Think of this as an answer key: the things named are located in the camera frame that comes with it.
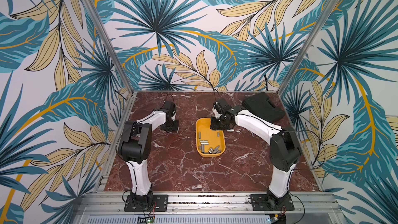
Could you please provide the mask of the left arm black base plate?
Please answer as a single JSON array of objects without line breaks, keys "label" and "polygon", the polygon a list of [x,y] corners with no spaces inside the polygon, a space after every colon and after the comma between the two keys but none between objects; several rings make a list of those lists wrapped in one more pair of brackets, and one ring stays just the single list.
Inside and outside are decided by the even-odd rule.
[{"label": "left arm black base plate", "polygon": [[144,195],[130,194],[125,199],[124,212],[166,212],[168,195]]}]

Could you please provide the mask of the yellow plastic storage tray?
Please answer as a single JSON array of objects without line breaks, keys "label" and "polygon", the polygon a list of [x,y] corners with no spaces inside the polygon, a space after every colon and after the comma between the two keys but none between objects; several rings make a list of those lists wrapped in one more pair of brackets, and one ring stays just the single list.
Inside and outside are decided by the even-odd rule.
[{"label": "yellow plastic storage tray", "polygon": [[219,157],[226,150],[226,141],[223,130],[212,130],[210,118],[201,118],[196,121],[196,146],[202,157]]}]

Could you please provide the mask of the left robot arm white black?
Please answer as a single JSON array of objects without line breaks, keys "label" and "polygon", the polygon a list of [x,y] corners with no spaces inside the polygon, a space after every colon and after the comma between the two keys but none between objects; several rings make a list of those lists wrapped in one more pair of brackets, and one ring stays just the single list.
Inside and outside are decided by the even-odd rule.
[{"label": "left robot arm white black", "polygon": [[151,152],[152,132],[160,128],[166,133],[177,132],[177,106],[165,101],[163,106],[137,121],[124,125],[118,147],[118,156],[127,164],[132,180],[128,204],[149,208],[153,203],[152,184],[149,180],[147,159]]}]

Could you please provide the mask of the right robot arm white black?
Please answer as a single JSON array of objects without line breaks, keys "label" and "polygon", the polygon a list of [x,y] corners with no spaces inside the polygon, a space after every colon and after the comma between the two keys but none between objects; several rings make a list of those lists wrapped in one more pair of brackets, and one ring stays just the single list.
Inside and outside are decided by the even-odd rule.
[{"label": "right robot arm white black", "polygon": [[251,204],[259,209],[290,209],[289,183],[302,150],[292,127],[283,128],[274,122],[284,117],[282,110],[268,102],[267,96],[251,96],[242,105],[231,106],[224,98],[212,107],[212,130],[230,130],[236,125],[260,137],[269,145],[273,165],[272,180],[266,194],[252,195]]}]

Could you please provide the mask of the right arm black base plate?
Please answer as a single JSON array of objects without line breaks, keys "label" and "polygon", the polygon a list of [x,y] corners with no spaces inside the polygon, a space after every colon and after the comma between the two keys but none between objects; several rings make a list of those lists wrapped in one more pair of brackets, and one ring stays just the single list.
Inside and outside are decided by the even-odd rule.
[{"label": "right arm black base plate", "polygon": [[293,211],[294,204],[289,194],[277,198],[273,194],[251,194],[249,197],[253,211]]}]

